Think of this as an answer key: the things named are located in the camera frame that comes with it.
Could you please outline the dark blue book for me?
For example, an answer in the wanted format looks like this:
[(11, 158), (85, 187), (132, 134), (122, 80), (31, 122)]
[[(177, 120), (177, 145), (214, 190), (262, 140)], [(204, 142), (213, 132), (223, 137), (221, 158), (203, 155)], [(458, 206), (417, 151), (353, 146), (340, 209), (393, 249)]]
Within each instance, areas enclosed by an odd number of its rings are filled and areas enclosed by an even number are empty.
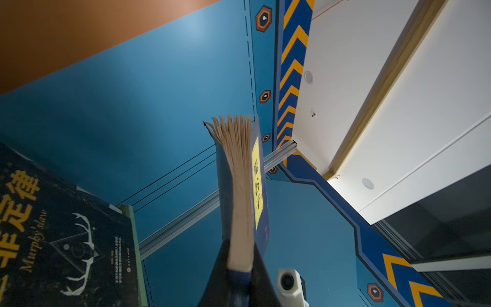
[(254, 250), (265, 253), (270, 240), (260, 126), (250, 116), (228, 115), (205, 127), (216, 146), (222, 237), (230, 243), (227, 268), (246, 274)]

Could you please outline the black book with gold title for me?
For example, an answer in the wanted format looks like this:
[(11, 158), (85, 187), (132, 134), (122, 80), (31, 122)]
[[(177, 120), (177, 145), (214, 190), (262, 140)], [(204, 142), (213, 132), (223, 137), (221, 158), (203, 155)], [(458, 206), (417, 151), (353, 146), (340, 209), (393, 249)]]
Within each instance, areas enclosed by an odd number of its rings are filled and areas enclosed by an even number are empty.
[(6, 146), (1, 305), (139, 305), (130, 219)]

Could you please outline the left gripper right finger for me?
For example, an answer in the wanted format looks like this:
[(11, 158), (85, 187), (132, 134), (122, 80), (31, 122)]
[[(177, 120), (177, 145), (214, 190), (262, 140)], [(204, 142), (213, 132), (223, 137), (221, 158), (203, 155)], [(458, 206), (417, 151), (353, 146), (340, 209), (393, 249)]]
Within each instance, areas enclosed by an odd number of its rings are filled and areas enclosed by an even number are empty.
[(251, 277), (251, 306), (281, 307), (260, 253), (254, 254)]

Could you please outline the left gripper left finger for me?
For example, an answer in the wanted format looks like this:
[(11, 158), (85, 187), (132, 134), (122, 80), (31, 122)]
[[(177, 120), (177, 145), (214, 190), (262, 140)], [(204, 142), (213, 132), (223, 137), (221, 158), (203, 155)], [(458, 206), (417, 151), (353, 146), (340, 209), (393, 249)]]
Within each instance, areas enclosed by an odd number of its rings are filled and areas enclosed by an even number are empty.
[(226, 307), (229, 306), (230, 280), (228, 278), (228, 252), (230, 241), (224, 240), (221, 244), (216, 262), (208, 280), (204, 294), (198, 304), (199, 307)]

